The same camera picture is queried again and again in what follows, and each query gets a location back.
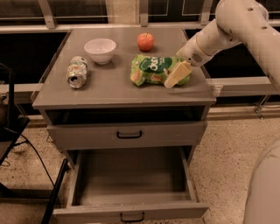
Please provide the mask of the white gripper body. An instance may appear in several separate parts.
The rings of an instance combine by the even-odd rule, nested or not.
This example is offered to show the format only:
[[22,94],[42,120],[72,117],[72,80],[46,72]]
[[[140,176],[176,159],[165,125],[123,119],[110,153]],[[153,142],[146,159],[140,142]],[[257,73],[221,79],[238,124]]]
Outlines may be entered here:
[[213,57],[206,55],[200,48],[195,37],[187,40],[185,45],[180,48],[176,55],[190,63],[193,67],[204,66]]

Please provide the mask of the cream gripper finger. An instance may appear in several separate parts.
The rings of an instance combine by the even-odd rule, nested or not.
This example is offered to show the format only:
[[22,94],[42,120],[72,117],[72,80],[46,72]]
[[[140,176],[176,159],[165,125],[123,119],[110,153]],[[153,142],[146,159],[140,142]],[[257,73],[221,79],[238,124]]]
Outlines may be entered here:
[[173,88],[181,80],[187,77],[192,72],[192,66],[189,62],[183,61],[179,62],[168,75],[164,82],[166,88]]

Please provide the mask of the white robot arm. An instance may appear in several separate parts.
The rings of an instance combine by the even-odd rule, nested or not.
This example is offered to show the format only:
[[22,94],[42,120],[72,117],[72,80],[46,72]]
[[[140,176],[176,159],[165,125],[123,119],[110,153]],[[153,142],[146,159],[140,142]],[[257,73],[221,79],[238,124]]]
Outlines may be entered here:
[[[280,33],[256,0],[220,0],[215,19],[187,40],[177,55],[194,67],[244,44],[275,88],[280,87]],[[243,224],[280,224],[280,139],[261,153],[248,186]]]

